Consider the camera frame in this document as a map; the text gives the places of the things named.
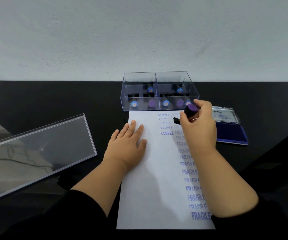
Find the black sleeve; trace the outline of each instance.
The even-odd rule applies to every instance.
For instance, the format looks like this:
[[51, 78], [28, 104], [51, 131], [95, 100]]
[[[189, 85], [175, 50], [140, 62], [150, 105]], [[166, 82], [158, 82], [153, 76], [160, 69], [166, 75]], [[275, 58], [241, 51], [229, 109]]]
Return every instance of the black sleeve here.
[[89, 236], [106, 225], [106, 214], [91, 197], [69, 190], [44, 214], [22, 220], [8, 228], [0, 239], [49, 236]]
[[266, 201], [261, 196], [254, 209], [228, 218], [212, 216], [212, 221], [217, 230], [288, 230], [288, 217], [283, 213], [280, 205], [275, 201]]

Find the white wall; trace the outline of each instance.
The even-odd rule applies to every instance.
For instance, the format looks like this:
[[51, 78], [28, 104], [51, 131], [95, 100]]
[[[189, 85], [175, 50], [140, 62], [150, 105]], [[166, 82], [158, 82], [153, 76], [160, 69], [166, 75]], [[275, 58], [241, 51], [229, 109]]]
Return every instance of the white wall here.
[[0, 80], [288, 81], [288, 0], [0, 0]]

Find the hand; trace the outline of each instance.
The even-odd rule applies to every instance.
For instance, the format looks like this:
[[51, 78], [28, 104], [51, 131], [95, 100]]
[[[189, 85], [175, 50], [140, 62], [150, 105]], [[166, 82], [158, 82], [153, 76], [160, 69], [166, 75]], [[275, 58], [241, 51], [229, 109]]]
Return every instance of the hand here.
[[122, 166], [125, 173], [136, 167], [145, 153], [145, 139], [141, 140], [137, 146], [144, 126], [140, 125], [136, 132], [134, 132], [135, 125], [136, 121], [132, 120], [130, 124], [126, 123], [124, 125], [120, 133], [118, 133], [118, 130], [115, 130], [104, 154], [103, 161], [111, 160], [111, 162], [117, 163]]
[[201, 108], [196, 115], [188, 119], [184, 112], [179, 113], [185, 140], [191, 153], [213, 151], [216, 145], [216, 126], [212, 118], [212, 104], [197, 99], [194, 103]]

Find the white paper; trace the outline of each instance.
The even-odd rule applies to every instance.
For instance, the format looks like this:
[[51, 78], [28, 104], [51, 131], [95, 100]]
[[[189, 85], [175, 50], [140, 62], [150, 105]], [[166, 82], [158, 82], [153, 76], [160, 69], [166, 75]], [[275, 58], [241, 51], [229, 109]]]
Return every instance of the white paper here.
[[214, 229], [179, 111], [130, 111], [144, 125], [141, 163], [122, 182], [117, 229]]

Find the person's right arm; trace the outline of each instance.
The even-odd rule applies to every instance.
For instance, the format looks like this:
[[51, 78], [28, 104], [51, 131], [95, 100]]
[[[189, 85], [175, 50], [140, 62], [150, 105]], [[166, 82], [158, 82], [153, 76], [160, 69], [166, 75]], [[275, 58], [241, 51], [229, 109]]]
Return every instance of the person's right arm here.
[[258, 195], [216, 150], [216, 126], [210, 102], [194, 100], [200, 110], [193, 121], [181, 112], [180, 123], [206, 203], [216, 217], [231, 217], [253, 209]]

